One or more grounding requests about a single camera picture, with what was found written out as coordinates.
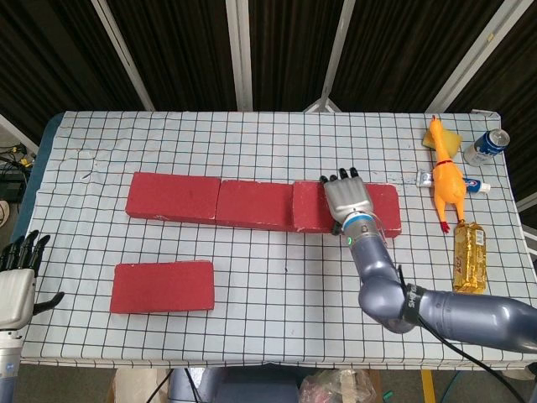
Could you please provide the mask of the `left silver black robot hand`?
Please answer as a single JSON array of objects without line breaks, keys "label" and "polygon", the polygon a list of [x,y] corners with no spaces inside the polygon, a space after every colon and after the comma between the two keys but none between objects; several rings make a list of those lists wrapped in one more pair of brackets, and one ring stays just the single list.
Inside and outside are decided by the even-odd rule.
[{"label": "left silver black robot hand", "polygon": [[50,235],[39,238],[34,230],[8,244],[1,252],[1,331],[17,331],[32,317],[58,306],[65,293],[35,302],[36,279]]}]

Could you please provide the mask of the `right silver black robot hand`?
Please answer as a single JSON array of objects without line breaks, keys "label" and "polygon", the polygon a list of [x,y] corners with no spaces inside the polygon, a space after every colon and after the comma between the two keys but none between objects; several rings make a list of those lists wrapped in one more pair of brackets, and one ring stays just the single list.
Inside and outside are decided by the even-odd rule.
[{"label": "right silver black robot hand", "polygon": [[343,233],[343,223],[353,213],[373,213],[373,202],[355,167],[339,169],[339,175],[320,176],[327,205],[334,220],[331,233]]}]

